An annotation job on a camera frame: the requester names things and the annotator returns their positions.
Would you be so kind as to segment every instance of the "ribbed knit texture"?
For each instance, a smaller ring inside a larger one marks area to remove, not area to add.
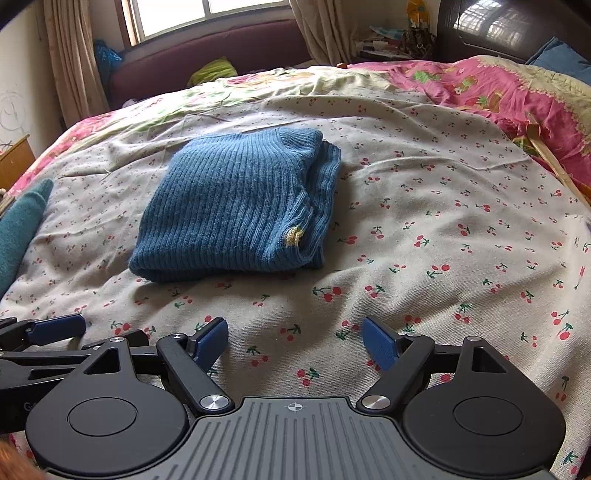
[[[144,212],[129,269],[165,282],[321,267],[339,164],[311,128],[193,140]]]
[[[53,182],[45,179],[23,193],[0,220],[0,298],[17,276],[41,223]]]

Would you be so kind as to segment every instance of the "yellow stitching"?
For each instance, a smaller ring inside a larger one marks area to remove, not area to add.
[[[304,235],[304,231],[299,225],[291,227],[285,233],[285,244],[288,247],[296,247],[300,244],[300,240]]]

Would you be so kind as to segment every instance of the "curtain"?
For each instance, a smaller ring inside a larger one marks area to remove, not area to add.
[[[51,66],[66,125],[109,111],[93,52],[88,0],[44,0],[44,10]]]
[[[321,65],[350,63],[351,31],[345,0],[291,0],[291,9],[312,58]]]

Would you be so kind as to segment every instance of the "wall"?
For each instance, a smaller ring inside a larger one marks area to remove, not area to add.
[[[30,134],[39,156],[61,134],[60,117],[43,5],[37,1],[0,31],[0,143]]]
[[[89,0],[92,37],[100,38],[115,51],[124,49],[115,0]]]

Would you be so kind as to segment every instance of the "drawing on wall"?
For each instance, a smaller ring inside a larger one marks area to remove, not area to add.
[[[21,131],[27,119],[27,109],[22,95],[18,92],[0,94],[0,127],[9,132]]]

